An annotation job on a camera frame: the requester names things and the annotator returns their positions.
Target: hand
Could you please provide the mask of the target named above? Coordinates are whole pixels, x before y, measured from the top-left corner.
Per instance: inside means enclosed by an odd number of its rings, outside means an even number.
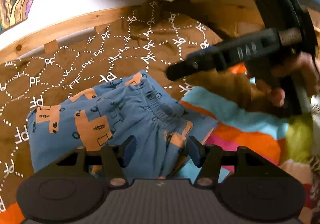
[[[318,59],[316,59],[316,65],[320,68],[320,61]],[[276,78],[282,78],[292,74],[294,71],[301,72],[308,96],[315,95],[319,92],[320,78],[310,54],[301,52],[298,56],[287,59],[283,65],[274,67],[271,73]],[[250,72],[247,73],[247,76],[248,78],[254,77]],[[283,106],[285,98],[283,89],[271,89],[263,80],[256,80],[256,86],[267,95],[274,106]]]

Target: wood knot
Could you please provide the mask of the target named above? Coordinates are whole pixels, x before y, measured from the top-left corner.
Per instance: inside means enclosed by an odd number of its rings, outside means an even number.
[[[17,52],[21,51],[21,49],[22,49],[22,46],[21,45],[17,45],[17,47],[16,47]]]

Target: elastic waistband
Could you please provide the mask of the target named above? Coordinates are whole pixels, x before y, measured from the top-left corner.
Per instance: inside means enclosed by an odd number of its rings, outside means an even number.
[[[187,121],[182,118],[183,110],[180,111],[181,113],[179,111],[177,113],[168,106],[162,98],[162,94],[151,85],[148,79],[142,79],[136,85],[136,88],[142,96],[143,105],[152,112],[152,119],[158,121],[159,124],[163,124],[167,131],[173,131],[177,127],[185,126]]]

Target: screw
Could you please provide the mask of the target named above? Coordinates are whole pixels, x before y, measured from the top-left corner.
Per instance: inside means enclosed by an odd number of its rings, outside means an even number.
[[[193,62],[192,63],[192,67],[195,68],[195,69],[198,69],[199,65],[196,62]]]
[[[200,186],[210,186],[212,185],[212,180],[207,177],[199,178],[197,184]]]
[[[113,179],[110,180],[110,184],[112,186],[117,186],[117,187],[123,186],[125,184],[125,179],[123,179],[123,178],[113,178]]]

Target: wooden bed frame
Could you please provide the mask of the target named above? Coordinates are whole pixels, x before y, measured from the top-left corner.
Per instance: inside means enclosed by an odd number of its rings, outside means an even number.
[[[222,31],[232,37],[260,30],[264,27],[254,0],[191,0],[199,12],[206,14]],[[72,33],[94,27],[96,32],[106,28],[122,16],[126,16],[138,6],[125,6],[83,14],[50,25],[11,43],[0,50],[0,64],[12,61],[27,52],[44,46],[46,53],[58,49],[57,39]],[[320,13],[309,10],[318,43],[320,44]]]

